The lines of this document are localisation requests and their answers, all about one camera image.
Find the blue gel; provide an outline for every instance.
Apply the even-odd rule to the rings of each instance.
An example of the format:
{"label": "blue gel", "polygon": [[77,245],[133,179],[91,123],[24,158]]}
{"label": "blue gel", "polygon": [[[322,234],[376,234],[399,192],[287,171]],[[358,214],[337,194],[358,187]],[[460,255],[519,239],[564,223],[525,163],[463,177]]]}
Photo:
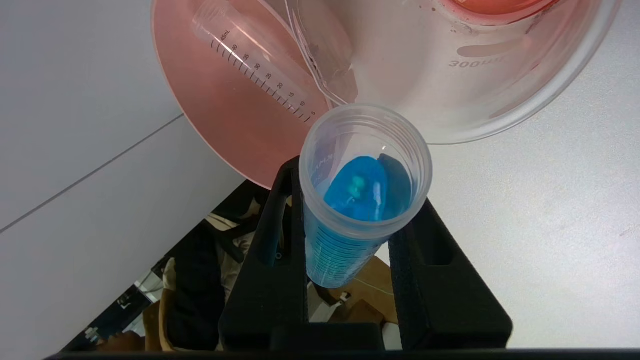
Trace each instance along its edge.
{"label": "blue gel", "polygon": [[332,181],[324,201],[352,219],[381,221],[387,201],[385,168],[370,156],[351,160]]}
{"label": "blue gel", "polygon": [[[349,218],[378,222],[411,206],[412,187],[402,164],[387,155],[351,160],[333,179],[324,201]],[[307,273],[318,285],[338,288],[351,281],[389,236],[358,240],[337,233],[305,211]]]}

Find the white tabletop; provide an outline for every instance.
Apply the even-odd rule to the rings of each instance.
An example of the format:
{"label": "white tabletop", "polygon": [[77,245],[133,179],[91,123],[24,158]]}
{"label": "white tabletop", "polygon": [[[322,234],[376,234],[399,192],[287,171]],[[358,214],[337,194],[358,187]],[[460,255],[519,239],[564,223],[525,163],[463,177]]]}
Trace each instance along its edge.
{"label": "white tabletop", "polygon": [[582,74],[520,126],[431,147],[429,198],[513,319],[510,347],[640,347],[638,20],[625,1]]}

